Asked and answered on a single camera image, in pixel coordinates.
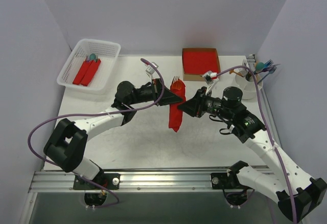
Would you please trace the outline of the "red paper napkin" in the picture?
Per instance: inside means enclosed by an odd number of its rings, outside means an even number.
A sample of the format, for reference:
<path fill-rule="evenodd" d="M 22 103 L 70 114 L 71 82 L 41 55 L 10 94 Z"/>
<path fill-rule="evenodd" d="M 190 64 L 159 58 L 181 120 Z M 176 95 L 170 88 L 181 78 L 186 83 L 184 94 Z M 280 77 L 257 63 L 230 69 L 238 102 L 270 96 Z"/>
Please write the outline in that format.
<path fill-rule="evenodd" d="M 185 97 L 185 88 L 182 90 L 170 90 L 173 93 L 177 94 L 178 96 L 183 98 L 183 102 L 186 101 Z M 173 129 L 175 132 L 178 132 L 180 129 L 180 126 L 182 124 L 182 114 L 183 112 L 177 109 L 177 106 L 180 105 L 181 103 L 177 104 L 171 104 L 170 105 L 170 111 L 169 111 L 169 124 L 168 127 L 170 129 Z"/>

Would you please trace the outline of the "white plastic basket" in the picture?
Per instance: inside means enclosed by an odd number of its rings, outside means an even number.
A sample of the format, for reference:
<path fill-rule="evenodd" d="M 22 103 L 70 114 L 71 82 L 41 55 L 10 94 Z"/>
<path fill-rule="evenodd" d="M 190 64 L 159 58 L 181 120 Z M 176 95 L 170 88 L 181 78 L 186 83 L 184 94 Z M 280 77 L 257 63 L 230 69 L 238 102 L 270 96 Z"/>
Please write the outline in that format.
<path fill-rule="evenodd" d="M 90 94 L 103 94 L 118 59 L 118 43 L 82 39 L 72 50 L 57 77 L 57 83 L 66 88 Z"/>

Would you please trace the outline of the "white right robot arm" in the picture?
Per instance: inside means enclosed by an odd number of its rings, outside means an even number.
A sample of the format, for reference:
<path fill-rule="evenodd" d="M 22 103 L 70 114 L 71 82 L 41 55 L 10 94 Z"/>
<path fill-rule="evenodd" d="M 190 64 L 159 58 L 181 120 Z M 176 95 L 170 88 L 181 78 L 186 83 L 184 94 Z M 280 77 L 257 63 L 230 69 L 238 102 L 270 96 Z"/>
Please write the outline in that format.
<path fill-rule="evenodd" d="M 206 88 L 178 106 L 191 117 L 204 114 L 218 117 L 230 134 L 251 149 L 272 171 L 271 178 L 249 164 L 238 161 L 227 168 L 227 183 L 237 188 L 249 187 L 277 203 L 290 221 L 299 223 L 318 207 L 326 193 L 326 182 L 303 171 L 275 142 L 269 142 L 264 123 L 242 104 L 242 91 L 227 87 L 222 98 L 206 94 Z"/>

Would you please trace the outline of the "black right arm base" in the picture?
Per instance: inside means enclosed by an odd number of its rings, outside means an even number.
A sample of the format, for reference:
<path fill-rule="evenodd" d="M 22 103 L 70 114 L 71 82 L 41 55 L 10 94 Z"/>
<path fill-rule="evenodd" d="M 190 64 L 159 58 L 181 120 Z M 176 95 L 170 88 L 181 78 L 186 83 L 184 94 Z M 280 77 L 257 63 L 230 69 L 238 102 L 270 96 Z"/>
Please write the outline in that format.
<path fill-rule="evenodd" d="M 237 183 L 225 172 L 211 173 L 211 185 L 214 190 L 221 190 L 225 201 L 232 209 L 241 209 L 254 195 L 255 190 Z"/>

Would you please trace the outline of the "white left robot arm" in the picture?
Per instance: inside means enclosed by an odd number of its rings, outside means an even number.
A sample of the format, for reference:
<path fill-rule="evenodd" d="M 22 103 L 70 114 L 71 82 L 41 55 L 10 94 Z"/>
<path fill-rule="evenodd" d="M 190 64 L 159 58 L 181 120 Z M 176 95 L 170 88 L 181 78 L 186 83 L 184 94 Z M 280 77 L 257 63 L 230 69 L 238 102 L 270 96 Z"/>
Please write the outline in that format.
<path fill-rule="evenodd" d="M 85 178 L 92 189 L 103 184 L 101 168 L 84 156 L 87 142 L 103 132 L 123 126 L 136 114 L 132 105 L 155 101 L 159 106 L 177 104 L 183 99 L 170 91 L 157 78 L 136 88 L 129 81 L 121 82 L 111 107 L 104 114 L 77 121 L 62 119 L 57 123 L 43 152 L 64 172 L 74 172 Z"/>

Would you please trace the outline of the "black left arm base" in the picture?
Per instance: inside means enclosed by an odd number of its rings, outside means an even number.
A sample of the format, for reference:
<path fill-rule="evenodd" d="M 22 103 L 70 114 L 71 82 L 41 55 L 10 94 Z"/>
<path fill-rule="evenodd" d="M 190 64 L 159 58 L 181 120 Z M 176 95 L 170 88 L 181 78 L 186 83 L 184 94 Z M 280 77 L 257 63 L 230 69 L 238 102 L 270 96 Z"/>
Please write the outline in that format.
<path fill-rule="evenodd" d="M 120 203 L 119 197 L 113 192 L 120 187 L 119 173 L 100 172 L 93 180 L 75 175 L 73 190 L 84 191 L 84 202 L 87 208 L 99 209 Z"/>

